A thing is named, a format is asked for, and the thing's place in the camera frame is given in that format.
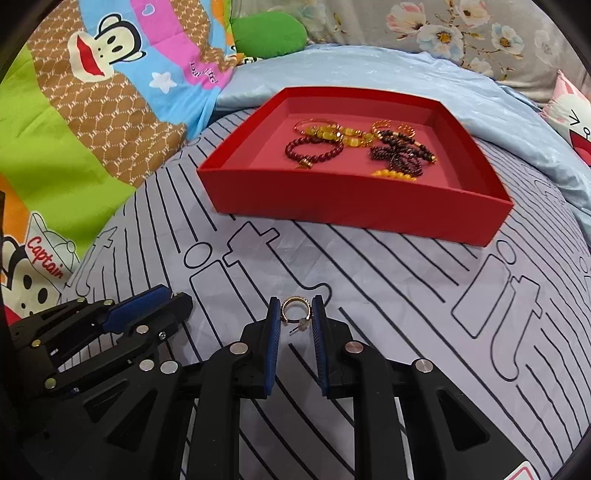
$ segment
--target jewelry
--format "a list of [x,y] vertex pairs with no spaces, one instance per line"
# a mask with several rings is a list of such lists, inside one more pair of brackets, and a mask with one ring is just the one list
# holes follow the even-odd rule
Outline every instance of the jewelry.
[[307,124],[326,124],[336,130],[340,128],[340,125],[336,122],[333,122],[332,120],[326,120],[324,118],[310,118],[308,120],[302,120],[301,122],[297,122],[294,125],[294,130],[298,132],[300,135],[310,135],[306,133],[306,129],[302,129],[302,126]]
[[390,120],[380,120],[372,125],[372,132],[387,147],[371,147],[369,150],[374,160],[388,160],[388,168],[377,170],[372,175],[376,177],[390,177],[404,180],[416,180],[423,174],[420,160],[435,163],[437,157],[423,144],[413,140],[414,128],[401,124],[398,132],[381,130],[391,125]]
[[[287,315],[285,315],[285,310],[292,303],[303,304],[304,307],[306,308],[306,315],[303,316],[301,319],[297,319],[297,320],[290,320],[289,318],[287,318]],[[306,300],[304,297],[292,296],[292,297],[285,299],[283,301],[283,303],[281,304],[281,321],[283,322],[283,324],[284,325],[287,325],[288,323],[297,323],[298,324],[297,327],[295,327],[293,330],[290,330],[290,335],[293,335],[296,332],[306,331],[306,329],[308,328],[308,325],[310,324],[311,315],[312,315],[312,306],[310,305],[310,302],[308,300]]]
[[416,133],[415,129],[407,124],[400,124],[396,130],[398,130],[399,133],[406,135],[408,138],[414,137]]
[[371,126],[371,133],[373,133],[376,137],[380,140],[382,139],[382,132],[379,130],[380,128],[390,128],[392,126],[392,122],[390,120],[378,120],[374,122]]
[[[309,125],[301,128],[305,124],[321,123],[326,125]],[[303,120],[294,125],[294,130],[300,135],[308,137],[318,137],[322,140],[342,140],[347,147],[368,147],[374,141],[374,135],[363,130],[356,130],[350,127],[342,127],[338,123],[325,119]]]
[[[294,148],[298,145],[303,145],[306,143],[329,143],[331,145],[335,145],[335,147],[328,151],[327,153],[323,153],[320,155],[302,155],[296,153]],[[322,140],[317,137],[301,137],[293,140],[287,144],[285,147],[285,154],[288,158],[295,160],[304,168],[312,168],[312,166],[317,162],[322,162],[326,160],[330,160],[333,157],[336,157],[343,151],[343,142],[341,140]]]

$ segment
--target pillow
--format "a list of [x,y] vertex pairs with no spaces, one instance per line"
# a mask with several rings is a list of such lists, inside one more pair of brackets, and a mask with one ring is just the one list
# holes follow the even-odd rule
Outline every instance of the pillow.
[[585,69],[532,0],[235,0],[234,16],[279,10],[314,42],[428,51],[547,103],[561,68],[580,87]]
[[540,115],[591,166],[591,102],[560,70],[554,95]]
[[306,29],[283,12],[262,12],[232,20],[236,51],[247,57],[271,59],[306,46]]

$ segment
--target blue gripper pad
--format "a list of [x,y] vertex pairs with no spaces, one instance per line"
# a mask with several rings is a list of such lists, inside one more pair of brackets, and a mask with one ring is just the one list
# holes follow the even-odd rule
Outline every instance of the blue gripper pad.
[[111,307],[103,323],[103,330],[110,333],[123,333],[128,323],[162,305],[171,298],[172,294],[169,288],[158,285]]
[[322,305],[322,297],[316,296],[312,300],[312,334],[314,336],[314,351],[316,352],[318,383],[322,390],[322,396],[325,397],[328,395],[329,390],[329,371],[326,345],[322,333],[322,316],[326,316],[324,313],[324,306]]
[[281,335],[281,303],[276,297],[271,298],[267,311],[268,337],[267,351],[265,353],[265,393],[271,395],[275,385],[275,371],[277,370],[277,352],[279,350],[279,337]]

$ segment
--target dark red beaded bracelet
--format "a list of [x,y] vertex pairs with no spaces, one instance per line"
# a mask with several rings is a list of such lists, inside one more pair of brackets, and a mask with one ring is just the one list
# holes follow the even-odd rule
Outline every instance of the dark red beaded bracelet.
[[[323,154],[320,155],[302,155],[299,153],[294,152],[294,148],[298,145],[303,145],[306,143],[329,143],[335,145],[335,147]],[[288,158],[295,160],[298,162],[302,167],[312,168],[312,165],[318,163],[319,161],[326,161],[330,160],[331,158],[336,157],[339,153],[343,151],[343,142],[341,140],[323,140],[318,137],[301,137],[297,138],[294,141],[291,141],[285,147],[285,154]]]

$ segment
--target gray bed sheet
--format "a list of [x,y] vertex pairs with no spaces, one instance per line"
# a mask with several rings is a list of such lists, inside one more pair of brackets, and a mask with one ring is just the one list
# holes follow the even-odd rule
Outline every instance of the gray bed sheet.
[[[591,258],[552,182],[476,140],[515,201],[486,248],[220,215],[195,170],[251,112],[218,120],[152,175],[96,238],[62,301],[120,301],[158,284],[191,294],[191,318],[170,342],[187,364],[236,341],[271,296],[321,294],[329,316],[387,358],[435,362],[551,478],[591,411]],[[287,330],[273,395],[242,402],[241,477],[353,479],[352,403],[321,397],[310,332]]]

